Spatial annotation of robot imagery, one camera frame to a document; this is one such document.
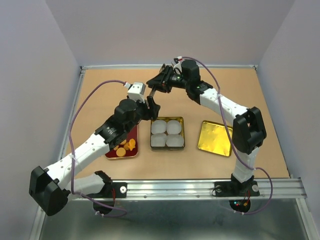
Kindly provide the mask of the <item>metal tongs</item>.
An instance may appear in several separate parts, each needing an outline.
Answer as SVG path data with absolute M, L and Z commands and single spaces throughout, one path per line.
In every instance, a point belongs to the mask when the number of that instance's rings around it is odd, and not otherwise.
M 149 101 L 149 100 L 153 100 L 155 93 L 156 93 L 156 88 L 153 87 L 153 88 L 151 89 L 149 95 L 147 96 L 147 100 L 148 100 L 148 101 Z

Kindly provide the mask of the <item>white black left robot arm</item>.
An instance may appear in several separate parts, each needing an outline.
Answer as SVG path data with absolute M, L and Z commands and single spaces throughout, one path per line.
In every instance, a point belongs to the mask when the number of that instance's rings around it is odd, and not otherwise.
M 29 195 L 47 216 L 60 212 L 70 201 L 70 195 L 89 199 L 98 194 L 106 197 L 111 193 L 111 179 L 103 171 L 80 178 L 80 189 L 76 190 L 75 175 L 97 158 L 107 154 L 125 140 L 130 131 L 142 120 L 155 120 L 161 107 L 152 96 L 145 102 L 123 99 L 111 115 L 78 148 L 61 160 L 45 168 L 35 167 L 30 174 Z

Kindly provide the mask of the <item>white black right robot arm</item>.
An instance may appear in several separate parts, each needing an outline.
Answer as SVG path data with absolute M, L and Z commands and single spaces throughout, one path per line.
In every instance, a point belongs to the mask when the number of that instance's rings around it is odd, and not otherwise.
M 164 64 L 159 74 L 146 84 L 162 93 L 170 93 L 172 88 L 184 89 L 192 101 L 219 114 L 225 127 L 232 125 L 232 132 L 226 133 L 236 156 L 230 189 L 233 194 L 242 195 L 254 179 L 256 157 L 267 137 L 260 109 L 239 105 L 222 95 L 220 85 L 203 81 L 200 67 L 205 64 L 199 60 L 180 56 L 174 62 L 174 65 Z

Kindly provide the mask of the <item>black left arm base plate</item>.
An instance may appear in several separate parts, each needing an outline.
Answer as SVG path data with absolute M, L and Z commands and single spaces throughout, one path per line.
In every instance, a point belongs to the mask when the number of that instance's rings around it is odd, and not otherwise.
M 86 193 L 87 196 L 93 199 L 97 198 L 115 198 L 115 199 L 123 199 L 127 197 L 127 189 L 128 183 L 127 182 L 112 182 L 112 183 L 105 183 L 100 191 L 91 191 Z

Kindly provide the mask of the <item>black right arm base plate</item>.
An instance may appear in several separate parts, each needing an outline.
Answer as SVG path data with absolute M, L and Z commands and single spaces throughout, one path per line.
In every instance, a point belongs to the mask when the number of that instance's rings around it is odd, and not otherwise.
M 244 183 L 237 181 L 216 181 L 214 182 L 214 195 L 216 197 L 258 197 L 260 191 L 258 183 L 251 180 Z

